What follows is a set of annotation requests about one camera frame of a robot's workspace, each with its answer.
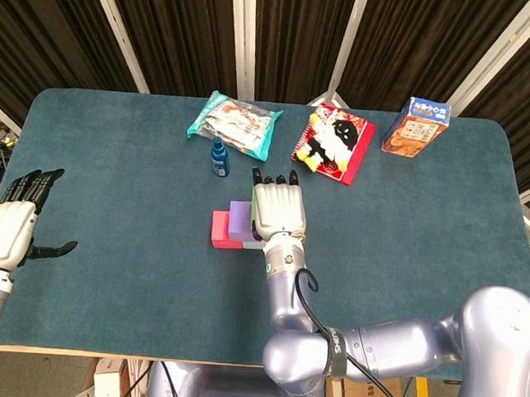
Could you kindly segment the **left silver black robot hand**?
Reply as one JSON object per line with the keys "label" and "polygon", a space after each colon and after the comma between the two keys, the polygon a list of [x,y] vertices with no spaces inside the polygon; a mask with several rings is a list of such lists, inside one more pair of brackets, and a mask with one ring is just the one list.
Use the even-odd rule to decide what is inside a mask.
{"label": "left silver black robot hand", "polygon": [[0,269],[7,272],[22,267],[27,260],[55,259],[76,246],[70,241],[56,248],[34,244],[34,228],[49,191],[64,173],[34,170],[12,181],[0,198]]}

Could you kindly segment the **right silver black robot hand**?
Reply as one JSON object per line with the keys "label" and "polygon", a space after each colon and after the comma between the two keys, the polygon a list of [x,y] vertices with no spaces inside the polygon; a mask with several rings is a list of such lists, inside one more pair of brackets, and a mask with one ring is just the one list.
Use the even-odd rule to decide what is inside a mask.
{"label": "right silver black robot hand", "polygon": [[305,241],[305,205],[296,170],[273,180],[263,177],[259,167],[253,166],[251,207],[252,233],[257,241],[268,241],[280,233]]}

